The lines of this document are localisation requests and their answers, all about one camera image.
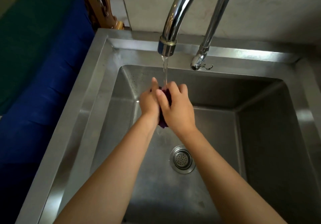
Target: green fabric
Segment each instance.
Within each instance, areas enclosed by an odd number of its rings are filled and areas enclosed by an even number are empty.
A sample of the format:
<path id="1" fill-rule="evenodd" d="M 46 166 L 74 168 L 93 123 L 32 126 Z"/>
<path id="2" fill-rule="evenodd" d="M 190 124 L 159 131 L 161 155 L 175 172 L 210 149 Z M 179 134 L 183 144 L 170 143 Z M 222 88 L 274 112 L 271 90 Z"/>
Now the green fabric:
<path id="1" fill-rule="evenodd" d="M 42 65 L 73 0 L 17 0 L 0 19 L 0 115 Z"/>

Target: sink drain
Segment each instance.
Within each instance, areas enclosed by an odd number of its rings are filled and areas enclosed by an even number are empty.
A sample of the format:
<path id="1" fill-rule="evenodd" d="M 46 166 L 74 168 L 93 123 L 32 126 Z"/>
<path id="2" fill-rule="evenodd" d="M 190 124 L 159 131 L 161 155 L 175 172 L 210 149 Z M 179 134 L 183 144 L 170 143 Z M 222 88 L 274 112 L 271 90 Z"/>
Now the sink drain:
<path id="1" fill-rule="evenodd" d="M 190 173 L 195 168 L 195 162 L 183 145 L 177 146 L 172 150 L 170 164 L 180 174 Z"/>

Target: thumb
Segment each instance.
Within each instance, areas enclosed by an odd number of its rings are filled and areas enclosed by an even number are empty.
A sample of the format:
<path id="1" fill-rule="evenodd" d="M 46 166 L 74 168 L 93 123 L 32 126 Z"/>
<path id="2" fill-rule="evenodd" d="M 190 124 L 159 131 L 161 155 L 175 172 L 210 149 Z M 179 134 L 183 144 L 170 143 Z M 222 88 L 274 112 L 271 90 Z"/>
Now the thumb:
<path id="1" fill-rule="evenodd" d="M 163 112 L 168 111 L 170 109 L 170 105 L 168 103 L 167 97 L 164 94 L 164 92 L 158 89 L 156 90 L 156 96 L 162 111 Z"/>

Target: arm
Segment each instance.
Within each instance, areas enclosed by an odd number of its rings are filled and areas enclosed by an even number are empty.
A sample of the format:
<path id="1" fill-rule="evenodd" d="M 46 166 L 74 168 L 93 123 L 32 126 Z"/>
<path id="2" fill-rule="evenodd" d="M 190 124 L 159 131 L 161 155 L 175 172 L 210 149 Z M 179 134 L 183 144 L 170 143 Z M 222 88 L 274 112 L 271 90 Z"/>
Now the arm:
<path id="1" fill-rule="evenodd" d="M 211 198 L 225 223 L 286 223 L 280 215 L 217 153 L 195 126 L 187 87 L 168 84 L 156 94 L 167 125 L 189 150 Z"/>
<path id="2" fill-rule="evenodd" d="M 142 116 L 122 141 L 71 198 L 55 220 L 61 223 L 120 223 L 127 209 L 139 167 L 155 131 L 159 105 L 152 91 L 142 93 Z"/>

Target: water stream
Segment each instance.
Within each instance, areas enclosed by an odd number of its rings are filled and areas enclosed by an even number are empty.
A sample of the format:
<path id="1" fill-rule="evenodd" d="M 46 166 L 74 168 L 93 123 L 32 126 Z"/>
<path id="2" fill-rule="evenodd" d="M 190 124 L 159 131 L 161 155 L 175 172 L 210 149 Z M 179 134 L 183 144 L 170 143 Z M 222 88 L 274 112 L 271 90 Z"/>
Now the water stream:
<path id="1" fill-rule="evenodd" d="M 168 57 L 162 56 L 163 59 L 163 71 L 164 71 L 164 85 L 163 88 L 167 85 L 167 68 L 168 68 Z"/>

